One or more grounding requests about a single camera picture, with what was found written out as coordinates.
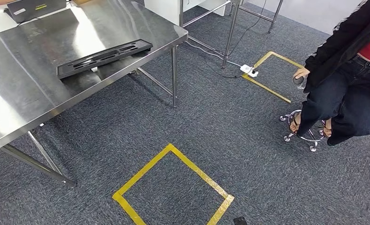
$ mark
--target table top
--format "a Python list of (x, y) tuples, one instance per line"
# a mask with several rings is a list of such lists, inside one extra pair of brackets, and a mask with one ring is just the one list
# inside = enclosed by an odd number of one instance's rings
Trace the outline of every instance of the table top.
[[(0, 33), (0, 147), (165, 51), (188, 32), (130, 0), (92, 0)], [(56, 67), (144, 39), (150, 52), (59, 80)]]

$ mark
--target stool caster wheel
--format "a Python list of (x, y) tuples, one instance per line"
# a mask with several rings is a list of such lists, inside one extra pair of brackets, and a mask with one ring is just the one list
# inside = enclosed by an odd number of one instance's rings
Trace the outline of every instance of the stool caster wheel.
[(285, 142), (289, 142), (290, 141), (290, 138), (292, 137), (292, 136), (294, 136), (294, 134), (289, 134), (288, 136), (284, 136), (284, 141)]

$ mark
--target carpet floor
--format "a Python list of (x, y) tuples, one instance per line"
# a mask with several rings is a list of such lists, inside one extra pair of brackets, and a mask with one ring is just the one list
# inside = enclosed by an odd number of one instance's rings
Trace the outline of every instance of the carpet floor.
[[(203, 12), (189, 10), (185, 20)], [(234, 44), (256, 20), (239, 12)], [(223, 51), (230, 23), (211, 14), (187, 29)], [(274, 51), (303, 64), (328, 37), (282, 16), (270, 34), (269, 25), (260, 20), (230, 60), (252, 65)], [(243, 78), (223, 77), (242, 73), (233, 65), (221, 70), (218, 58), (186, 43), (178, 58), (177, 108), (149, 79), (129, 75), (33, 130), (76, 188), (0, 152), (0, 225), (134, 224), (112, 195), (168, 143), (235, 197), (219, 225), (240, 216), (250, 225), (370, 225), (370, 136), (321, 144), (315, 153), (301, 140), (283, 140), (288, 128), (279, 116), (305, 98), (291, 80), (295, 66), (271, 57), (256, 78), (288, 104)], [(143, 68), (170, 84), (169, 54)], [(44, 162), (27, 136), (12, 144)], [(223, 202), (172, 153), (124, 198), (149, 225), (204, 225)]]

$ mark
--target yellow floor tape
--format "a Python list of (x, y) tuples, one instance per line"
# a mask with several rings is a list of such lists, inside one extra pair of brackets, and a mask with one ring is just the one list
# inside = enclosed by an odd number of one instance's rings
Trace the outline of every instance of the yellow floor tape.
[[(285, 60), (285, 61), (287, 61), (287, 62), (289, 62), (289, 63), (293, 64), (293, 65), (294, 65), (294, 66), (296, 66), (296, 67), (303, 68), (303, 66), (302, 66), (302, 65), (300, 65), (300, 64), (298, 64), (298, 63), (296, 63), (296, 62), (294, 62), (294, 61), (292, 61), (292, 60), (290, 60), (290, 59), (287, 59), (286, 57), (284, 57), (284, 56), (282, 56), (282, 55), (279, 55), (279, 54), (277, 54), (277, 53), (275, 53), (275, 52), (268, 52), (266, 55), (264, 55), (264, 57), (262, 57), (260, 60), (258, 60), (258, 62), (257, 62), (257, 63), (255, 63), (255, 64), (254, 64), (254, 68), (259, 67), (259, 66), (260, 66), (260, 65), (261, 65), (265, 60), (267, 60), (271, 55), (274, 55), (274, 56), (276, 56), (276, 57), (278, 57), (278, 58), (280, 58), (280, 59), (282, 59), (282, 60)], [(286, 102), (288, 102), (288, 103), (291, 103), (291, 101), (290, 101), (288, 98), (283, 97), (282, 95), (280, 95), (280, 94), (279, 94), (279, 93), (277, 93), (276, 91), (274, 91), (274, 90), (272, 90), (272, 89), (268, 88), (267, 86), (265, 86), (265, 85), (263, 85), (263, 84), (261, 84), (261, 83), (257, 82), (256, 80), (254, 80), (254, 79), (252, 79), (251, 77), (249, 77), (247, 74), (243, 74), (243, 76), (242, 76), (242, 77), (243, 77), (244, 79), (246, 79), (246, 80), (248, 80), (248, 81), (251, 81), (251, 82), (253, 82), (254, 84), (256, 84), (256, 85), (258, 85), (258, 86), (262, 87), (263, 89), (265, 89), (265, 90), (267, 90), (267, 91), (271, 92), (272, 94), (274, 94), (274, 95), (276, 95), (277, 97), (279, 97), (279, 98), (283, 99), (284, 101), (286, 101)]]
[(225, 200), (215, 212), (213, 217), (209, 220), (207, 225), (215, 225), (221, 219), (222, 215), (225, 213), (226, 209), (230, 206), (232, 201), (235, 199), (233, 196), (226, 193), (213, 179), (211, 179), (207, 174), (205, 174), (200, 168), (197, 167), (191, 160), (189, 160), (182, 152), (174, 147), (174, 145), (169, 144), (165, 147), (159, 154), (157, 154), (149, 163), (147, 163), (138, 173), (136, 173), (126, 184), (124, 184), (113, 196), (112, 198), (117, 201), (121, 207), (126, 211), (130, 218), (134, 221), (136, 225), (146, 225), (141, 219), (137, 212), (131, 207), (131, 205), (123, 197), (123, 194), (134, 185), (148, 170), (150, 170), (160, 159), (162, 159), (169, 152), (174, 153), (179, 159), (182, 160), (189, 168), (195, 171), (207, 184), (209, 184), (216, 192), (218, 192)]

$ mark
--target black jacket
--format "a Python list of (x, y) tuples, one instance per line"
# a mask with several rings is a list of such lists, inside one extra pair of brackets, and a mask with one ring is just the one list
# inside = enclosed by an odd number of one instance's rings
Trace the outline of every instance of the black jacket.
[(307, 60), (311, 73), (304, 92), (312, 91), (343, 63), (352, 59), (370, 42), (370, 0), (363, 0), (357, 9), (342, 20), (329, 37)]

